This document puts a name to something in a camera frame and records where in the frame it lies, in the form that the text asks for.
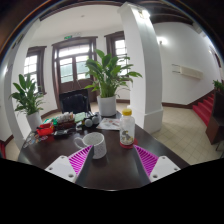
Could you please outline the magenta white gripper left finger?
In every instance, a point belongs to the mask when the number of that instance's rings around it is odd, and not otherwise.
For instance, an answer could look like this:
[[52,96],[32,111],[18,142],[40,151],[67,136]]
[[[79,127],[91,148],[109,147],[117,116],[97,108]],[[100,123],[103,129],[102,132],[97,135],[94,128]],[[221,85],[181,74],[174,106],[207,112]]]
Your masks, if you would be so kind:
[[93,147],[87,146],[70,156],[61,155],[46,168],[46,171],[75,183],[92,152]]

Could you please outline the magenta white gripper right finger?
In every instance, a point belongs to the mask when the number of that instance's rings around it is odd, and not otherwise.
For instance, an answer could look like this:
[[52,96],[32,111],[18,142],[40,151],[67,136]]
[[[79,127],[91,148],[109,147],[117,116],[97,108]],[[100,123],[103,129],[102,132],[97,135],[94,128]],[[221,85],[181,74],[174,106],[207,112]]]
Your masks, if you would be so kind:
[[134,158],[145,183],[157,181],[180,170],[167,156],[158,157],[137,145],[134,146]]

